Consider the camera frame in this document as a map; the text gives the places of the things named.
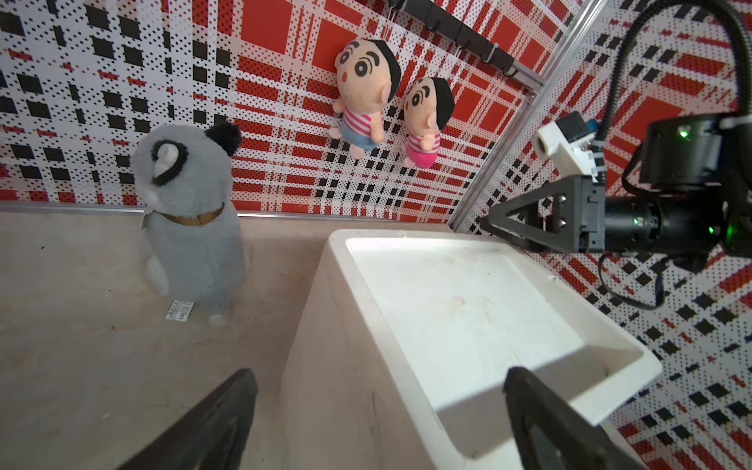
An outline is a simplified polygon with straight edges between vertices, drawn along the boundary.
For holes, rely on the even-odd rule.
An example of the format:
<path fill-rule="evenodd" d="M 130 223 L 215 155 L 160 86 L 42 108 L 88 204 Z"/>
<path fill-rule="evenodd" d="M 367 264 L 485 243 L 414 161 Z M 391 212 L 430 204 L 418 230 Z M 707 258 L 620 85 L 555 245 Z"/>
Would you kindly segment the white plastic drawer cabinet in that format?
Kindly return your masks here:
<path fill-rule="evenodd" d="M 659 360 L 488 237 L 333 232 L 281 385 L 292 469 L 518 469 L 503 383 L 532 371 L 603 423 Z"/>

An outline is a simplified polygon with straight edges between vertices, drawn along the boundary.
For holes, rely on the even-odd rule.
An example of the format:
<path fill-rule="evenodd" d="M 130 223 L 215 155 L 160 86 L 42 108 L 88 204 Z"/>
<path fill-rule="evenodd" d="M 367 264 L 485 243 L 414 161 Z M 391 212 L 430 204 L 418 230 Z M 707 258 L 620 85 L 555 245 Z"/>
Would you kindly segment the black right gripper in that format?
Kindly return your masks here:
<path fill-rule="evenodd" d="M 646 202 L 569 176 L 489 208 L 480 228 L 531 253 L 626 253 L 646 242 Z"/>

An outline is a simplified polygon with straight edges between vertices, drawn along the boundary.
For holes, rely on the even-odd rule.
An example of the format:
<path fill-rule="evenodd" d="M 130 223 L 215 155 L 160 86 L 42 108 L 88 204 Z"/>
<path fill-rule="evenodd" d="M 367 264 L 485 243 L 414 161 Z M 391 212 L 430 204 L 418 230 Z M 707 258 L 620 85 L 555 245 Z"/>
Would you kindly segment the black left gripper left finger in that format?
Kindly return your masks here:
<path fill-rule="evenodd" d="M 254 372 L 237 370 L 121 468 L 239 468 L 258 393 Z"/>

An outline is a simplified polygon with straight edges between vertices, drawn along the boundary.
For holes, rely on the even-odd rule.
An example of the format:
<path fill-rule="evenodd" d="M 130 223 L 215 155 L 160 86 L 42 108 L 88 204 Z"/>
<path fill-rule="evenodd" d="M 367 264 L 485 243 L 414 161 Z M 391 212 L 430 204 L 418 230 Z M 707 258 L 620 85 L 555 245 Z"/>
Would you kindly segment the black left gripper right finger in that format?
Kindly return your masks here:
<path fill-rule="evenodd" d="M 503 391 L 525 469 L 642 468 L 530 370 L 510 368 Z"/>

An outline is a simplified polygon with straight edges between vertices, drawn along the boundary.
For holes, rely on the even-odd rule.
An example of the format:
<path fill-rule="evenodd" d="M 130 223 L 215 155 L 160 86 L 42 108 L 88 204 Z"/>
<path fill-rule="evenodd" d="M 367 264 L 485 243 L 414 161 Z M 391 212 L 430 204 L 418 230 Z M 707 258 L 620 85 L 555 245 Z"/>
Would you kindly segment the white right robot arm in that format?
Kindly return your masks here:
<path fill-rule="evenodd" d="M 623 197 L 606 193 L 605 150 L 618 111 L 628 58 L 638 35 L 667 1 L 651 2 L 628 29 L 615 61 L 602 119 L 571 113 L 541 127 L 531 144 L 554 163 L 558 180 L 501 202 L 480 226 L 533 253 L 658 254 L 697 272 L 711 251 L 751 254 L 751 39 L 726 1 L 700 9 L 726 31 L 736 66 L 738 108 L 732 113 L 654 121 L 628 163 L 638 184 Z"/>

